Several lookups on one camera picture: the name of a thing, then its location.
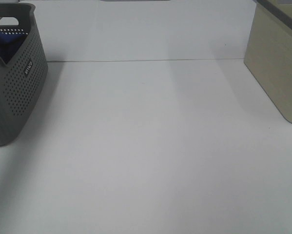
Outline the blue towel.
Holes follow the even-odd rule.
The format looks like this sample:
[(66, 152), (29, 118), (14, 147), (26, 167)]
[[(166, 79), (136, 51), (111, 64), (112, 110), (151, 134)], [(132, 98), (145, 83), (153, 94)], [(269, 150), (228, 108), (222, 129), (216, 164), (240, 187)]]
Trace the blue towel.
[(26, 39), (25, 34), (6, 34), (0, 32), (0, 58), (7, 64)]

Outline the grey perforated laundry basket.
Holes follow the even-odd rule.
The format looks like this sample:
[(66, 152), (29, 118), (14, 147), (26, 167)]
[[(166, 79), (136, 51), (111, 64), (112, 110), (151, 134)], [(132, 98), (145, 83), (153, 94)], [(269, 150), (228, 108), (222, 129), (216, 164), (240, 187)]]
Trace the grey perforated laundry basket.
[(18, 21), (17, 25), (0, 25), (0, 32), (27, 36), (7, 64), (0, 58), (0, 146), (20, 134), (47, 76), (48, 65), (34, 10), (30, 3), (0, 3), (0, 18)]

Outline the beige plastic bin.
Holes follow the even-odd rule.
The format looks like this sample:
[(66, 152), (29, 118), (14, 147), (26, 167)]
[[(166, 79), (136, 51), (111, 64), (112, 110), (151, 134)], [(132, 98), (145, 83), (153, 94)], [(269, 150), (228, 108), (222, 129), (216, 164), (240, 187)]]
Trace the beige plastic bin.
[(292, 0), (258, 0), (244, 64), (292, 123)]

